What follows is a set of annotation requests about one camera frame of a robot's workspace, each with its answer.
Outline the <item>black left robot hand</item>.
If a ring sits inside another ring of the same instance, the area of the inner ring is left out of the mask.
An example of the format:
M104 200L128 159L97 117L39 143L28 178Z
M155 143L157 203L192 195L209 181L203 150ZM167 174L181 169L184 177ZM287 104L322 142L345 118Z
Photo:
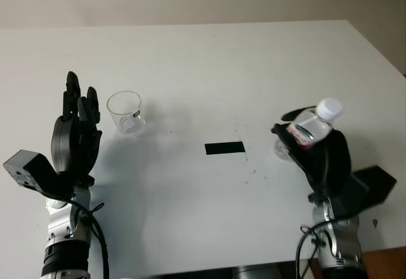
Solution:
M96 89L88 87L81 95L75 72L67 74L63 92L63 112L55 122L51 156L57 173L74 185L93 186L89 174L97 160L102 131L97 129L100 111Z

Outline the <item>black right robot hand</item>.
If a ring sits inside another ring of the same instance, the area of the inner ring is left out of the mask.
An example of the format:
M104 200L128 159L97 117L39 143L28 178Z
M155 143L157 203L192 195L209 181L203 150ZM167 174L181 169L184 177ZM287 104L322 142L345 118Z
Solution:
M304 172L313 190L308 195L311 203L338 196L351 175L348 144L341 131L333 129L326 138L309 148L299 147L293 136L287 132L287 126L301 112L314 109L312 106L288 112L281 117L282 124L276 123L271 128L271 132L285 146L284 155Z

